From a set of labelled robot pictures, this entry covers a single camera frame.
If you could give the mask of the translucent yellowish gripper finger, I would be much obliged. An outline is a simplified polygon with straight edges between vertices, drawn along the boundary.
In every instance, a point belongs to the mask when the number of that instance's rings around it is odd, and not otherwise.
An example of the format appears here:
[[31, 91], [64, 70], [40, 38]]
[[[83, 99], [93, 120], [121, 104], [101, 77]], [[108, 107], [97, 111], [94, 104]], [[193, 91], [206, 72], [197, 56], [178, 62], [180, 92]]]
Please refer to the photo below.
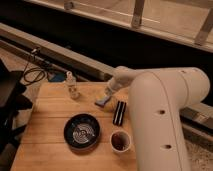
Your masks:
[[101, 99], [101, 105], [102, 106], [105, 106], [105, 105], [112, 105], [116, 102], [116, 98], [114, 96], [104, 96], [102, 99]]

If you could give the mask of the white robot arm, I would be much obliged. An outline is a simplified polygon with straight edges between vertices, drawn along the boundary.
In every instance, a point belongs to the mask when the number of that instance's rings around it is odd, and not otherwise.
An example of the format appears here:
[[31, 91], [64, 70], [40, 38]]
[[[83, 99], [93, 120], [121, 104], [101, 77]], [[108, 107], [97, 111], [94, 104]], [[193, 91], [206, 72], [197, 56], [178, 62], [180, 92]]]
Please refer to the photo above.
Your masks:
[[196, 67], [114, 69], [105, 93], [129, 89], [128, 105], [138, 171], [191, 171], [180, 110], [204, 100], [206, 73]]

